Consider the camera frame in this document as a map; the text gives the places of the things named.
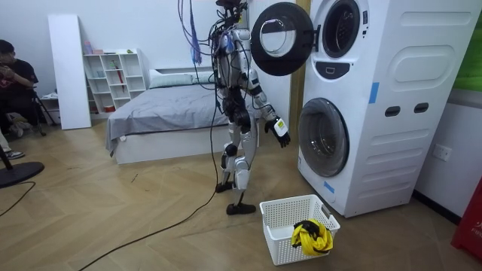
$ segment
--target pillow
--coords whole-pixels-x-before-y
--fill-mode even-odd
[[[212,73],[199,73],[199,82],[197,76],[193,75],[193,84],[213,84],[214,75]]]
[[[151,78],[149,89],[159,87],[186,86],[193,84],[192,75],[163,75]]]

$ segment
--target humanoid robot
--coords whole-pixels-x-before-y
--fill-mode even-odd
[[[258,73],[251,67],[251,34],[247,29],[238,29],[241,12],[247,9],[241,0],[218,0],[216,4],[225,10],[223,25],[211,34],[213,42],[212,67],[216,84],[222,96],[222,108],[229,119],[230,142],[224,145],[221,158],[222,180],[216,187],[221,193],[233,189],[234,203],[230,204],[228,215],[250,214],[256,211],[254,205],[242,203],[248,187],[253,159],[255,158],[258,129],[255,117],[246,109],[246,94],[251,96],[254,108],[261,111],[266,120],[264,131],[271,130],[284,148],[290,142],[288,127],[276,115],[261,89]],[[238,156],[241,143],[244,155]]]

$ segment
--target washing machine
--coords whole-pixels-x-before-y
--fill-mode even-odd
[[[258,67],[282,76],[306,62],[298,168],[337,212],[409,202],[481,8],[312,0],[310,15],[288,2],[261,13]]]

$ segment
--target gray bedsheet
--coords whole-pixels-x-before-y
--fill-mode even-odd
[[[112,152],[121,136],[210,127],[214,95],[213,90],[199,85],[147,90],[111,114],[105,129],[105,147]],[[251,99],[246,97],[248,110],[259,118],[261,113],[252,108]],[[214,125],[224,124],[227,117],[218,111]]]

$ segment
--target yellow cloth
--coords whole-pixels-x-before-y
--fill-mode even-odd
[[[308,256],[319,256],[333,248],[333,237],[326,227],[315,219],[301,221],[294,226],[291,245],[301,245],[303,253]]]

